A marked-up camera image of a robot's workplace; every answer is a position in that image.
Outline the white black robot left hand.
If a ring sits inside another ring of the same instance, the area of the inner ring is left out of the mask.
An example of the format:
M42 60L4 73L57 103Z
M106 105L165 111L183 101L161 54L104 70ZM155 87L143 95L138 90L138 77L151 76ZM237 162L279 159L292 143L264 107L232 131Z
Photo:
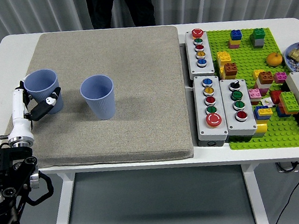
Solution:
M13 92L12 103L12 124L13 129L10 133L10 147L31 147L34 144L32 134L32 121L38 121L44 117L51 109L57 106L57 101L61 99L61 88L58 86L53 92L41 101L30 112L27 109L30 98L24 88L24 82L20 81L19 87Z

